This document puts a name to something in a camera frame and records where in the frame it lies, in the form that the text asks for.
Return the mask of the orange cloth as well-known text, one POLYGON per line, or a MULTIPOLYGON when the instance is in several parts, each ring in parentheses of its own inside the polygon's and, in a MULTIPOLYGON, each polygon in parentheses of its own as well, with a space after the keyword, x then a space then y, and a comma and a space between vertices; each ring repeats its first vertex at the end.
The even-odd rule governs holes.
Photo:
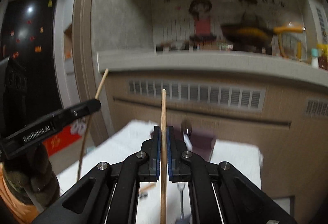
POLYGON ((1 164, 1 198, 8 207, 9 212, 18 223, 32 223, 39 215, 35 205, 26 205, 20 202, 9 190, 5 182, 3 164, 1 164))

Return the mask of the maroon plastic utensil caddy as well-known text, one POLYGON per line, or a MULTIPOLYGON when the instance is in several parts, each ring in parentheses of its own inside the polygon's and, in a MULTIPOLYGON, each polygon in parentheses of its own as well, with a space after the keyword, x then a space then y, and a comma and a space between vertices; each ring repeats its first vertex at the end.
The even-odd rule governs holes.
POLYGON ((191 144, 193 152, 200 155, 205 161, 210 161, 213 148, 217 138, 200 129, 192 129, 191 131, 191 144))

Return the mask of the blue plastic spoon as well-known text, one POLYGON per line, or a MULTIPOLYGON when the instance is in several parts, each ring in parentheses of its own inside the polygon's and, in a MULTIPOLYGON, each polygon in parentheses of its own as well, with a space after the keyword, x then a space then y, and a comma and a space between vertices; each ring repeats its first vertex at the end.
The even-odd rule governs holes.
POLYGON ((192 216, 187 215, 183 219, 177 219, 175 224, 192 224, 192 216))

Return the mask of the metal shovel-shaped spoon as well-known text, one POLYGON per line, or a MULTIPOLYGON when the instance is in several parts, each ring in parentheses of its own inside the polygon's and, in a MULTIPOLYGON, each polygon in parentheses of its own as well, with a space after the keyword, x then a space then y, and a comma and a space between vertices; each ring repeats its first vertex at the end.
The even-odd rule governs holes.
POLYGON ((180 219, 184 218, 183 191, 184 191, 185 187, 186 187, 186 184, 184 182, 177 184, 177 189, 180 193, 180 219))

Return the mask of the white table cloth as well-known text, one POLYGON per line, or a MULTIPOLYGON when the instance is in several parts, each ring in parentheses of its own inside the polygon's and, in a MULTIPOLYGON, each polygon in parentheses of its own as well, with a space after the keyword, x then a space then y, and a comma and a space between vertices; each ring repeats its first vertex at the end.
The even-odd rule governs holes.
MULTIPOLYGON (((82 162, 82 174, 85 175, 101 161, 109 164, 122 162, 126 157, 141 149, 143 141, 150 138, 156 126, 154 122, 130 121, 95 150, 88 153, 82 162)), ((219 164, 227 161, 242 172, 257 187, 261 187, 260 168, 263 155, 255 145, 223 141, 217 139, 210 162, 219 164)), ((188 188, 183 191, 184 216, 190 215, 188 188)), ((180 193, 175 183, 167 183, 167 223, 175 223, 180 217, 180 193)), ((139 199, 137 206, 137 223, 160 222, 160 183, 148 191, 148 196, 139 199)))

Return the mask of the teal capped white bottle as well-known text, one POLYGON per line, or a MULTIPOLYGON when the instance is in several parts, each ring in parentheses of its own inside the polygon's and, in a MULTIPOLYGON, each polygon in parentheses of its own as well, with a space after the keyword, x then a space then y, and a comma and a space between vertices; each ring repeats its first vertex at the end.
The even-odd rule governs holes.
POLYGON ((311 49, 311 66, 313 68, 319 68, 319 52, 317 48, 311 49))

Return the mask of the long grey vent grille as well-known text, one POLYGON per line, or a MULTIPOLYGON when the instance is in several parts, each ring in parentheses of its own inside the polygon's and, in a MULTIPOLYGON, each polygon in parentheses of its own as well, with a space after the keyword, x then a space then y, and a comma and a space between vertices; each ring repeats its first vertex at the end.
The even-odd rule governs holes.
POLYGON ((150 78, 131 78, 127 81, 127 88, 129 94, 148 98, 159 98, 164 89, 169 101, 256 113, 262 111, 266 96, 265 88, 150 78))

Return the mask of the grey kitchen countertop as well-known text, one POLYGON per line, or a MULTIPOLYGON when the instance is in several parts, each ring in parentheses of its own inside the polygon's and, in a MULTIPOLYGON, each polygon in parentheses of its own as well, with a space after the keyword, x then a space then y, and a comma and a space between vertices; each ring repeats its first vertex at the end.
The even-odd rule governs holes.
POLYGON ((310 65, 260 54, 234 51, 154 52, 99 51, 99 72, 190 70, 269 76, 327 87, 327 71, 310 65))

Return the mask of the wooden chopstick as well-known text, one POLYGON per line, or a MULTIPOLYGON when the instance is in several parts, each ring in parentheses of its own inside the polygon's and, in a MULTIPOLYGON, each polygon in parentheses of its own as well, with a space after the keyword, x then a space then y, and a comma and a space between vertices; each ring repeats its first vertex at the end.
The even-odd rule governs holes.
MULTIPOLYGON (((105 84, 105 80, 106 80, 106 77, 108 76, 108 73, 109 73, 109 69, 105 69, 105 72, 103 74, 101 82, 99 83, 99 86, 98 86, 98 89, 97 89, 97 92, 96 92, 96 95, 95 95, 96 100, 99 99, 99 96, 100 96, 101 91, 103 89, 103 86, 105 84)), ((88 136, 90 128, 91 128, 92 119, 93 119, 93 114, 91 114, 89 119, 88 119, 86 131, 85 131, 85 133, 82 137, 82 145, 81 145, 80 156, 79 156, 79 160, 78 160, 78 170, 77 170, 77 178, 76 178, 77 182, 81 178, 82 161, 83 161, 83 157, 84 157, 84 151, 86 149, 86 139, 87 139, 87 136, 88 136)))
POLYGON ((161 94, 161 217, 160 224, 166 224, 167 204, 167 139, 166 139, 166 90, 161 94))

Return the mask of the small grey vent grille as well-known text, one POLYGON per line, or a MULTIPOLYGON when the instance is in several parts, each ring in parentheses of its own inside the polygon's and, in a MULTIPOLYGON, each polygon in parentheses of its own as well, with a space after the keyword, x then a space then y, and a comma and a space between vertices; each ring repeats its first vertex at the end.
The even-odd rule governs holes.
POLYGON ((305 115, 310 117, 324 117, 328 116, 328 102, 327 99, 309 98, 306 100, 305 115))

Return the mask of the yellow container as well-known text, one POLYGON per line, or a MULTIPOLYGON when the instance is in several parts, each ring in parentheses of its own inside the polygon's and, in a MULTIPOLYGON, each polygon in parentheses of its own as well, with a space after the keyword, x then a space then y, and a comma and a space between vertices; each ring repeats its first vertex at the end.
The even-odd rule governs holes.
POLYGON ((328 70, 328 44, 317 44, 319 68, 328 70))

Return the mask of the red floor mat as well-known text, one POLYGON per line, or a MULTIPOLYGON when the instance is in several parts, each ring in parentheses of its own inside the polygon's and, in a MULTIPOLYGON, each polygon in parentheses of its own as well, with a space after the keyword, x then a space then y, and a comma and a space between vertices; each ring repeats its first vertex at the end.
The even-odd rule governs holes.
POLYGON ((66 126, 61 132, 47 138, 42 143, 47 150, 48 156, 50 157, 70 146, 79 139, 81 139, 80 135, 78 133, 72 134, 71 127, 66 126))

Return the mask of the white plastic spoon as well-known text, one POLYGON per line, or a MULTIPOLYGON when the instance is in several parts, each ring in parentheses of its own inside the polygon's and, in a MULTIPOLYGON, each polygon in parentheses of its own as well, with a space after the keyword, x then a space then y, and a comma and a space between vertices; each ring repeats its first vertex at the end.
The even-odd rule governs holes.
POLYGON ((192 152, 193 151, 193 146, 192 146, 192 143, 190 141, 190 138, 187 135, 184 135, 183 141, 186 144, 187 150, 192 152))

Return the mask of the white slippers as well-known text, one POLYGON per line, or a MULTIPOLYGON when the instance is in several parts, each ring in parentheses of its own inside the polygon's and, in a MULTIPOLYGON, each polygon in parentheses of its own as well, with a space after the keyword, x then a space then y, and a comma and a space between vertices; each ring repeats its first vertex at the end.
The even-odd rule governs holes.
POLYGON ((76 120, 70 128, 71 135, 83 136, 87 129, 87 121, 85 118, 76 120))

